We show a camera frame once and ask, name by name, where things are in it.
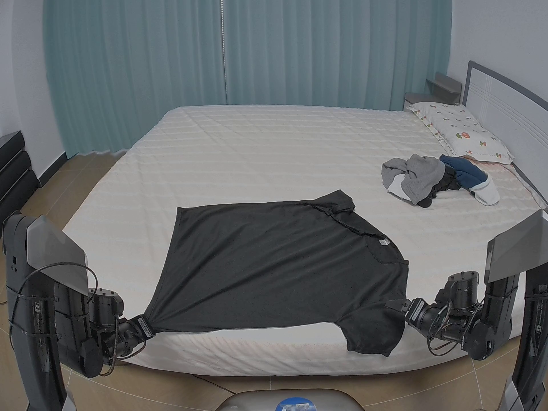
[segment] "pillowcase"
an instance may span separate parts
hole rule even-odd
[[[450,155],[477,161],[512,163],[513,156],[463,105],[419,102],[409,109],[422,120]]]

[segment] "curtain fold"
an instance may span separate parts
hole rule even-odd
[[[225,104],[220,0],[45,0],[67,156],[131,147],[167,111]]]
[[[445,73],[452,0],[223,0],[227,101],[401,110]]]

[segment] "white headboard panel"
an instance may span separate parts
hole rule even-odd
[[[505,143],[516,168],[548,198],[548,102],[470,61],[462,103]]]

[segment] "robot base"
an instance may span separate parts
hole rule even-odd
[[[229,397],[216,411],[363,411],[348,394],[337,390],[246,391]]]

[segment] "gray cloth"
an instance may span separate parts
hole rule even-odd
[[[407,161],[393,158],[383,163],[381,168],[382,185],[389,188],[396,175],[405,174],[402,190],[413,205],[428,196],[432,188],[440,182],[445,173],[445,164],[434,157],[411,155]]]

